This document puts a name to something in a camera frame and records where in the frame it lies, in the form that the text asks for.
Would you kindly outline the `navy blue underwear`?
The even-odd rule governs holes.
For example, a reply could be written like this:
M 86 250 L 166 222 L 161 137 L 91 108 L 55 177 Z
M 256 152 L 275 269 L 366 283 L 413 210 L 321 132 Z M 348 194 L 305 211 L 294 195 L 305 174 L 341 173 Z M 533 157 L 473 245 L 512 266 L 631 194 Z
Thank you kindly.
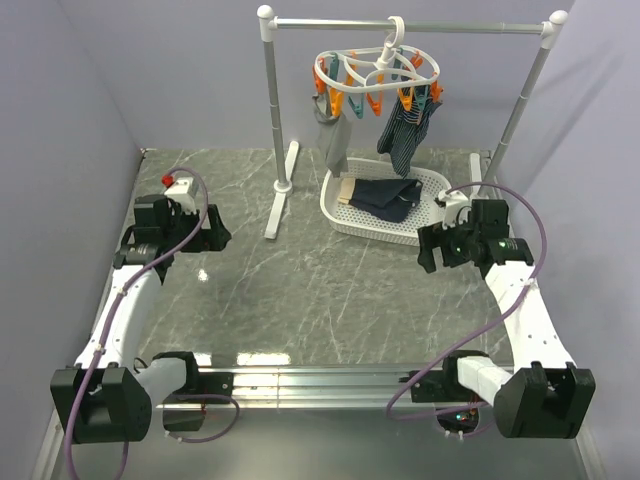
M 379 220 L 401 223 L 421 201 L 418 179 L 365 180 L 344 178 L 338 202 L 367 212 Z

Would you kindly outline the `white round clip hanger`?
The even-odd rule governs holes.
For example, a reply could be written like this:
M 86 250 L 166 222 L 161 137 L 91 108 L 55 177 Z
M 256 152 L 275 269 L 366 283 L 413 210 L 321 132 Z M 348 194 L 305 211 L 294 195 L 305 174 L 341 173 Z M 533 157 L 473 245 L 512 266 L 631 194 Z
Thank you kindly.
M 395 93 L 401 107 L 426 106 L 427 88 L 439 80 L 441 69 L 428 53 L 403 43 L 406 25 L 391 16 L 393 28 L 380 47 L 325 51 L 316 56 L 313 78 L 316 93 L 338 117 L 345 105 L 361 119 L 365 109 L 382 113 L 384 94 Z

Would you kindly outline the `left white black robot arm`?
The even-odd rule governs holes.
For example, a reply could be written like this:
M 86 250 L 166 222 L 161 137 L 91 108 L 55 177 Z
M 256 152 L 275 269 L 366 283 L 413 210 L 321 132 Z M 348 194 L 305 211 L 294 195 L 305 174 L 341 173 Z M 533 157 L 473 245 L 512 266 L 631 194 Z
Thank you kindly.
M 164 194 L 135 200 L 134 222 L 114 254 L 98 324 L 73 365 L 51 378 L 66 442 L 139 442 L 157 404 L 171 395 L 189 402 L 200 394 L 194 353 L 162 352 L 140 374 L 133 370 L 134 359 L 143 323 L 176 254 L 220 252 L 231 238 L 214 204 L 200 212 Z

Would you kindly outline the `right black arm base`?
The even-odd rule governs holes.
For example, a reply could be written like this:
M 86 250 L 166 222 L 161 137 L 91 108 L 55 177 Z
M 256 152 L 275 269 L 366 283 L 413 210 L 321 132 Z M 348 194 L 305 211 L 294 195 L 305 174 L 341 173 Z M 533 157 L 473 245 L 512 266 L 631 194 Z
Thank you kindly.
M 452 377 L 441 369 L 432 370 L 410 389 L 413 403 L 480 403 L 481 399 L 471 390 L 453 383 Z M 442 413 L 445 407 L 437 407 L 436 421 L 445 435 L 456 435 L 460 440 L 474 437 L 494 426 L 492 421 L 482 425 L 477 407 Z

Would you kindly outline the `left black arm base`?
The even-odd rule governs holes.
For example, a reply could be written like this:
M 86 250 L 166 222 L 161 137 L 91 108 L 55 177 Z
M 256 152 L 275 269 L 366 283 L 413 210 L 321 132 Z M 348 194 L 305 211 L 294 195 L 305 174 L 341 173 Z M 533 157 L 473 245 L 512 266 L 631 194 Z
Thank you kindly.
M 169 396 L 158 406 L 162 424 L 170 435 L 209 437 L 234 422 L 234 374 L 229 371 L 200 373 L 196 387 Z

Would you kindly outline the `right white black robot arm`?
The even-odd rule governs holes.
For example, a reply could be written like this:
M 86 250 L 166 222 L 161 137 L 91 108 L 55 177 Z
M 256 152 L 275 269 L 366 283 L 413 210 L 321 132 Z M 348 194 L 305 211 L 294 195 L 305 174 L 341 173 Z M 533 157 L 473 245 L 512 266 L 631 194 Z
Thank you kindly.
M 418 263 L 435 272 L 435 250 L 446 267 L 472 263 L 505 317 L 513 358 L 513 369 L 507 371 L 486 353 L 457 349 L 444 357 L 442 391 L 455 400 L 487 402 L 506 438 L 575 438 L 595 379 L 590 370 L 576 366 L 554 328 L 531 250 L 510 234 L 508 204 L 445 192 L 436 202 L 444 218 L 419 229 Z

